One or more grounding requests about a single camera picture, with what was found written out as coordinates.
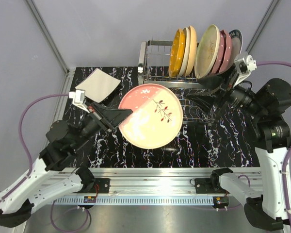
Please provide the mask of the pink speckled plate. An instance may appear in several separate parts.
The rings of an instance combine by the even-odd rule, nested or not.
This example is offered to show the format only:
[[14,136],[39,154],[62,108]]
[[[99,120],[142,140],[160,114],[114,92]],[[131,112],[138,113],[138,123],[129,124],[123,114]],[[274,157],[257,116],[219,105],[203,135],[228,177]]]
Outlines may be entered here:
[[119,108],[133,111],[119,125],[121,134],[142,149],[167,145],[182,127],[183,109],[178,97],[159,84],[148,83],[133,88],[122,98]]

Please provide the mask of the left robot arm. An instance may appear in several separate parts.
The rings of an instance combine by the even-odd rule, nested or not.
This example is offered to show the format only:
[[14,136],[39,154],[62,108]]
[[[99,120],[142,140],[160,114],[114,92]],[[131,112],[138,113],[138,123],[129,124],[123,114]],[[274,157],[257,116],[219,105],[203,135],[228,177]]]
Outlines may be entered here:
[[0,192],[0,226],[13,228],[25,221],[44,205],[70,193],[89,193],[96,188],[96,179],[86,167],[61,182],[41,188],[44,181],[63,171],[77,158],[77,150],[100,131],[111,132],[128,116],[131,109],[104,107],[98,103],[78,124],[58,120],[51,125],[46,137],[48,145],[40,152],[32,170],[19,178],[20,185]]

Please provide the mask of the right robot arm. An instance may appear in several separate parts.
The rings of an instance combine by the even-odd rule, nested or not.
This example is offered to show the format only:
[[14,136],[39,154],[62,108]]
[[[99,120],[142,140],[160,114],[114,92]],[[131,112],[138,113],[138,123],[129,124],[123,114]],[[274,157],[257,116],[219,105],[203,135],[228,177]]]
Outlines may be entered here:
[[229,168],[212,172],[210,188],[216,193],[231,194],[243,206],[253,227],[271,232],[288,225],[291,231],[291,131],[282,116],[291,106],[291,85],[273,78],[258,92],[253,92],[230,76],[212,79],[220,83],[216,90],[191,93],[186,98],[203,112],[214,107],[216,117],[227,106],[249,115],[247,128],[259,160],[263,191],[257,192],[243,183]]

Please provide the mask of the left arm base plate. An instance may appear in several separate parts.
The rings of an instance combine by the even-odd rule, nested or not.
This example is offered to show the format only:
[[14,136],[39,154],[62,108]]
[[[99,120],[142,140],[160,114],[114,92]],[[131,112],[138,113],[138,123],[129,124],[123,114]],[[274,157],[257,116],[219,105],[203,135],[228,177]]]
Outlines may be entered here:
[[94,185],[87,193],[95,193],[96,190],[98,193],[108,194],[110,190],[110,182],[109,178],[95,178]]

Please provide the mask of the yellow dotted plate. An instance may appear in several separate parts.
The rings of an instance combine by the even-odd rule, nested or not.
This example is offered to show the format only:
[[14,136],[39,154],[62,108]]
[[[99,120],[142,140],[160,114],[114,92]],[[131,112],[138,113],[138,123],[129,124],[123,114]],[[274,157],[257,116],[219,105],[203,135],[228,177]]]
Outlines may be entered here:
[[182,29],[178,29],[175,34],[170,52],[168,69],[170,77],[176,77],[180,72],[185,52],[185,43],[186,43],[185,33]]

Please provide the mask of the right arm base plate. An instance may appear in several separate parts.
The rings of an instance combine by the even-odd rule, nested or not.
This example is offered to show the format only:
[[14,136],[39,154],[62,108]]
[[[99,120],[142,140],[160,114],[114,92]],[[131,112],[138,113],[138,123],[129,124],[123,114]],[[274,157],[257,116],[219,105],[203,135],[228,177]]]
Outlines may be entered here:
[[225,194],[223,190],[215,190],[211,184],[210,178],[195,178],[195,192],[197,194]]

